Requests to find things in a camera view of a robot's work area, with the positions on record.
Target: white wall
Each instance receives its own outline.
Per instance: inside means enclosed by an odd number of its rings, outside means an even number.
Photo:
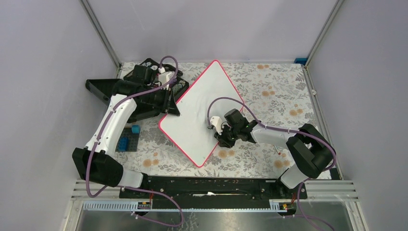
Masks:
[[[87,78],[115,67],[77,0],[0,3],[0,230],[55,231],[104,106]]]
[[[89,0],[122,62],[307,57],[336,0]]]
[[[407,230],[408,1],[346,1],[310,65],[370,231]]]

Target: floral tablecloth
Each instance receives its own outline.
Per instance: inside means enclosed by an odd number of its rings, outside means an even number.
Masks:
[[[135,63],[124,63],[120,77]],[[190,84],[209,63],[180,63],[183,78]],[[245,103],[267,125],[298,128],[317,124],[305,77],[299,64],[222,63]],[[251,115],[244,109],[249,121]],[[117,152],[124,167],[149,175],[278,178],[294,164],[288,150],[273,145],[237,141],[231,149],[217,147],[203,167],[196,167],[158,128],[163,115],[139,121],[137,152]],[[330,179],[323,172],[320,179]]]

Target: table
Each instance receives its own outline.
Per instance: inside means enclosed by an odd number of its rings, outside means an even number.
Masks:
[[[179,63],[190,84],[210,63]],[[246,105],[264,124],[299,128],[317,125],[305,77],[300,64],[221,63]],[[135,63],[124,63],[120,78]],[[249,121],[251,115],[244,109]],[[278,178],[294,164],[288,150],[270,144],[237,141],[231,149],[217,147],[203,167],[196,167],[158,128],[163,115],[145,119],[140,125],[137,152],[117,152],[124,167],[160,176]],[[331,179],[328,171],[319,179]]]

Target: tabletop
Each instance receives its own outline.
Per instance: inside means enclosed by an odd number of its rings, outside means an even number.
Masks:
[[[183,79],[190,85],[210,63],[179,63]],[[221,63],[245,104],[264,124],[299,128],[317,125],[305,76],[300,64]],[[124,63],[120,78],[135,63]],[[244,109],[244,116],[253,118]],[[287,149],[271,144],[237,141],[231,149],[215,148],[202,167],[196,167],[159,129],[164,115],[138,121],[140,139],[137,152],[117,152],[124,167],[159,176],[278,178],[294,164]],[[331,179],[328,171],[319,179]]]

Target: white square board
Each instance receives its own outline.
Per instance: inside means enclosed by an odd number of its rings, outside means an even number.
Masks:
[[[160,130],[197,166],[202,167],[218,145],[215,129],[208,129],[207,109],[219,97],[241,101],[225,70],[214,60],[177,101],[180,116],[165,115],[159,122]],[[232,109],[242,110],[242,105],[231,100],[218,100],[210,111],[212,116],[224,115]]]

